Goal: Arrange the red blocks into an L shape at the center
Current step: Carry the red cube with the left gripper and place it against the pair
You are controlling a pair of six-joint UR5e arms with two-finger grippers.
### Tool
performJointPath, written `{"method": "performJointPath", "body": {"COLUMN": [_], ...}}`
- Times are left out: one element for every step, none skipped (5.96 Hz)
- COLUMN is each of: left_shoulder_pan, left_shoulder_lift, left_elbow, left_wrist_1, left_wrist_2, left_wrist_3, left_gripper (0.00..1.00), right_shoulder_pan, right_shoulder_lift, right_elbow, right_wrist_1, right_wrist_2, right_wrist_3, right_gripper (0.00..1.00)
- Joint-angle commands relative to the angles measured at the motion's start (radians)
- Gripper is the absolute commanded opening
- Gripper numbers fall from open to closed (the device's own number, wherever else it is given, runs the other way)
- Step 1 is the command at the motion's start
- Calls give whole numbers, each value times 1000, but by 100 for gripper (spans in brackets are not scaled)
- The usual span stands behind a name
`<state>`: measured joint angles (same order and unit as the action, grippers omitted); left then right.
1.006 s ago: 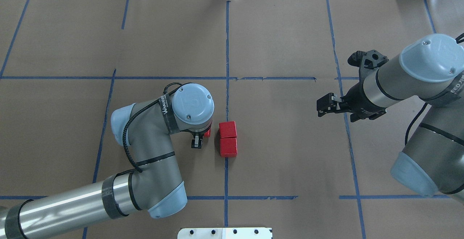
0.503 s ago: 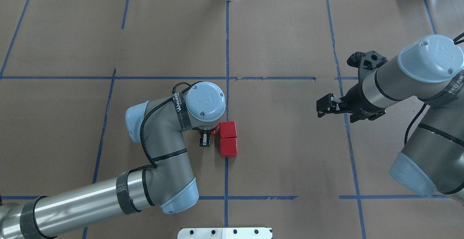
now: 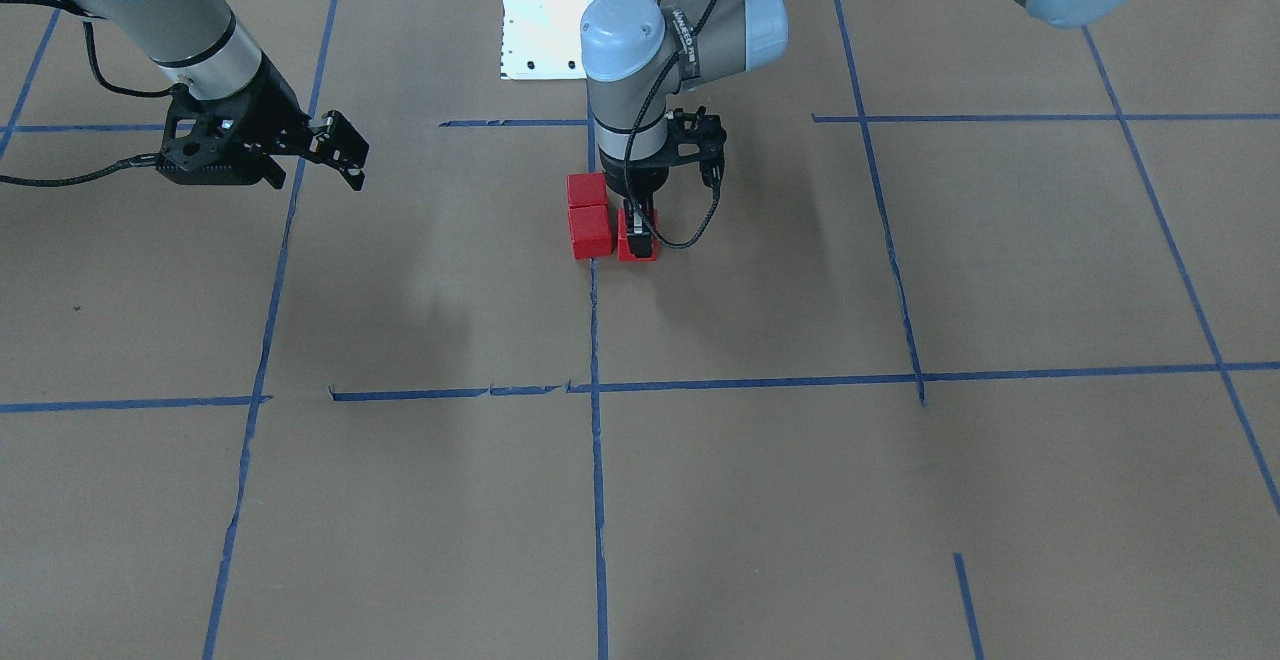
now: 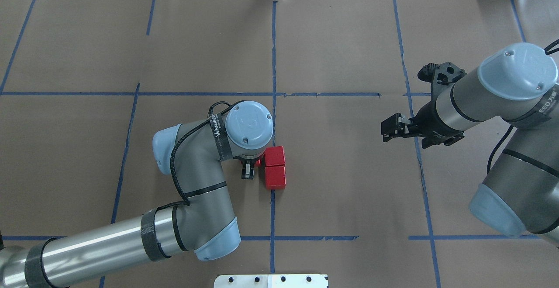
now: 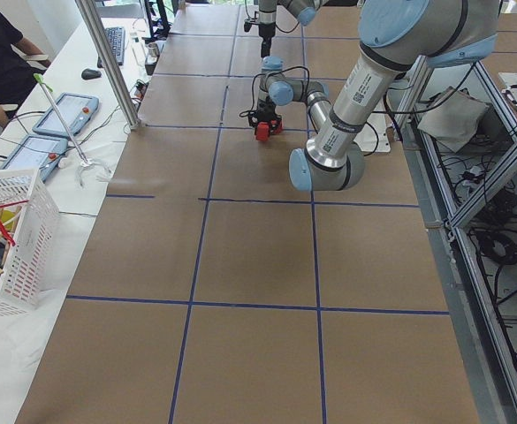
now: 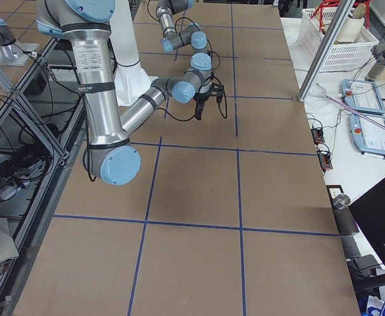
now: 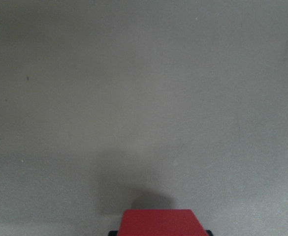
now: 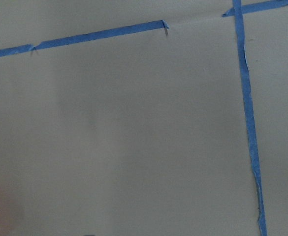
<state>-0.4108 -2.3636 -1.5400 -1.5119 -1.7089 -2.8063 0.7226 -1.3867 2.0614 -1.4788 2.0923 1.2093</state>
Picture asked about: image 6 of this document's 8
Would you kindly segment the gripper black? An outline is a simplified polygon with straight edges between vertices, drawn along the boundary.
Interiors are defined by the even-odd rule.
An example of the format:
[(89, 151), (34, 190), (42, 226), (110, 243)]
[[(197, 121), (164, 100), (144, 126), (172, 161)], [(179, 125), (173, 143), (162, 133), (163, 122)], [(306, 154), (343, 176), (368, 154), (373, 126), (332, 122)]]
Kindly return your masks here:
[(210, 98), (211, 91), (208, 90), (204, 93), (196, 93), (195, 94), (195, 101), (197, 102), (197, 105), (195, 107), (195, 119), (201, 120), (202, 119), (202, 108), (205, 107), (205, 102)]

